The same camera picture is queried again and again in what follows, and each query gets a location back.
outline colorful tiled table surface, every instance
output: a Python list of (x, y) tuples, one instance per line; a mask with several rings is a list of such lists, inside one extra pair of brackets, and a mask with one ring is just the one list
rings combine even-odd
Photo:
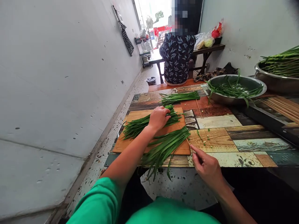
[[(198, 106), (195, 100), (175, 103), (185, 113), (186, 126), (190, 130), (190, 144), (218, 159), (222, 167), (296, 167), (299, 166), (299, 151), (275, 134), (255, 123), (234, 107), (226, 107), (214, 101), (208, 103), (205, 84), (177, 87), (167, 90), (136, 94), (128, 109), (131, 111), (151, 110), (161, 106), (160, 93), (186, 93), (197, 91), (200, 95)], [(262, 102), (258, 107), (288, 122), (285, 126), (299, 136), (299, 125)], [(109, 153), (108, 166), (117, 156)], [(192, 156), (174, 156), (171, 167), (193, 167)]]

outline wooden cutting board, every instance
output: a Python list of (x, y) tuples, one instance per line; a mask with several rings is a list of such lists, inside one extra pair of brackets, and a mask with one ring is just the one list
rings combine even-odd
[[(174, 110), (178, 113), (183, 113), (183, 109), (180, 107), (180, 108), (174, 108)], [(130, 121), (133, 121), (133, 120), (136, 120), (136, 119), (139, 119), (139, 118), (142, 118), (142, 117), (145, 117), (147, 115), (149, 115), (153, 110), (140, 110), (140, 111), (131, 111), (129, 113), (129, 115), (127, 116), (127, 120), (126, 120), (126, 123), (127, 122), (130, 122)], [(160, 136), (160, 135), (165, 135), (169, 132), (172, 132), (172, 131), (175, 131), (175, 130), (178, 130), (178, 129), (181, 129), (182, 127), (185, 126), (185, 118), (184, 118), (184, 115), (181, 114), (182, 118), (179, 119), (179, 122), (176, 123), (176, 124), (173, 124), (169, 127), (164, 127), (162, 128), (160, 131), (157, 132), (156, 136)], [(123, 138), (124, 138), (124, 134), (123, 132), (120, 134), (112, 152), (115, 152), (115, 153), (120, 153), (122, 152), (132, 141), (133, 139), (126, 139), (123, 141)], [(149, 152), (152, 148), (154, 148), (156, 145), (153, 145), (153, 146), (150, 146), (150, 147), (147, 147), (145, 149), (145, 153)], [(190, 147), (189, 147), (189, 144), (187, 142), (187, 140), (183, 141), (183, 143), (177, 148), (177, 150), (175, 151), (175, 155), (186, 155), (186, 156), (189, 156), (191, 154), (190, 152)]]

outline blue floral shirt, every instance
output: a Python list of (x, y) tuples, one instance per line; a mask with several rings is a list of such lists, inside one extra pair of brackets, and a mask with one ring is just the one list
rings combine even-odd
[(165, 34), (160, 47), (160, 55), (165, 60), (165, 80), (171, 84), (181, 84), (188, 78), (188, 63), (193, 53), (195, 37)]

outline hand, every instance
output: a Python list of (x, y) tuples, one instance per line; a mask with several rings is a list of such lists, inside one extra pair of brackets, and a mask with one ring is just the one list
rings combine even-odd
[(150, 114), (148, 127), (155, 132), (163, 128), (169, 118), (171, 118), (171, 116), (166, 116), (167, 113), (170, 113), (169, 109), (166, 109), (163, 106), (156, 107)]
[(222, 194), (227, 190), (228, 185), (224, 181), (218, 160), (194, 145), (190, 146), (196, 152), (193, 153), (192, 159), (197, 173), (214, 193)]

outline tree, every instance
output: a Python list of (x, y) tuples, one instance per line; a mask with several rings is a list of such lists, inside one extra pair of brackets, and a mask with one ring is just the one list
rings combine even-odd
[(160, 18), (163, 18), (163, 17), (164, 17), (164, 14), (163, 14), (163, 12), (160, 10), (159, 12), (157, 12), (157, 13), (155, 14), (155, 16), (156, 16), (156, 21), (155, 21), (155, 23), (156, 23), (156, 22), (159, 21)]
[(154, 24), (154, 21), (153, 21), (152, 17), (148, 16), (148, 17), (146, 18), (146, 25), (147, 25), (147, 27), (148, 27), (149, 29), (150, 29), (150, 28), (153, 28), (153, 24)]

